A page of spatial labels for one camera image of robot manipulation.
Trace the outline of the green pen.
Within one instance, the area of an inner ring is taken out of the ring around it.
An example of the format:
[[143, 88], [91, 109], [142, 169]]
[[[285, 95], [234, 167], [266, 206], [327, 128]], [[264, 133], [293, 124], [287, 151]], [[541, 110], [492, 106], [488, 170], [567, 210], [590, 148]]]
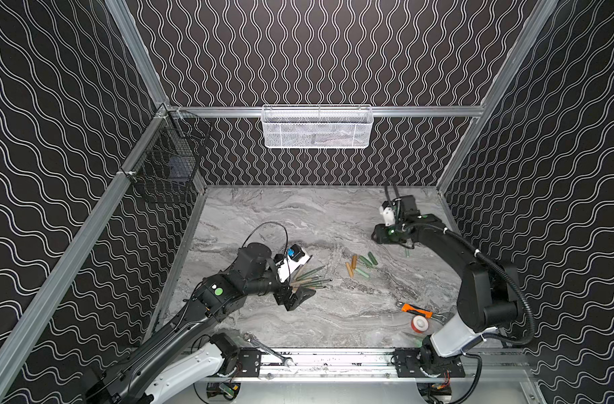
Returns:
[[316, 269], [312, 269], [304, 274], [301, 274], [300, 276], [298, 276], [298, 278], [296, 279], [296, 281], [302, 281], [304, 279], [308, 279], [310, 277], [315, 276], [318, 272], [322, 271], [323, 269], [325, 269], [325, 266], [320, 266]]

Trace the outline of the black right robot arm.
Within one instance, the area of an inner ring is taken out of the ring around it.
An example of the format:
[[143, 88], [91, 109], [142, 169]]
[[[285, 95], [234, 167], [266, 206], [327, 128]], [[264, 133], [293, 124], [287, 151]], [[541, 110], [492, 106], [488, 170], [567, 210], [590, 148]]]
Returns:
[[537, 322], [520, 287], [515, 265], [496, 261], [453, 232], [436, 215], [423, 214], [412, 195], [395, 185], [384, 186], [383, 222], [376, 225], [377, 244], [413, 249], [421, 244], [443, 259], [460, 277], [457, 313], [422, 343], [424, 362], [466, 355], [484, 340], [526, 346], [535, 337]]

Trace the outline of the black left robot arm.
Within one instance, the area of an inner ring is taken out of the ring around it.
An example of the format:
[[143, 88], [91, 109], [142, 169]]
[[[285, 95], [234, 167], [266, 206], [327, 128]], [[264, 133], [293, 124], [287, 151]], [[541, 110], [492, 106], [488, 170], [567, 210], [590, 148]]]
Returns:
[[143, 345], [98, 377], [83, 397], [86, 403], [160, 403], [208, 375], [229, 376], [240, 353], [236, 343], [214, 328], [241, 309], [248, 296], [273, 295], [293, 311], [315, 291], [292, 286], [291, 276], [310, 261], [293, 244], [273, 254], [259, 242], [238, 251], [226, 269], [195, 287], [184, 307]]

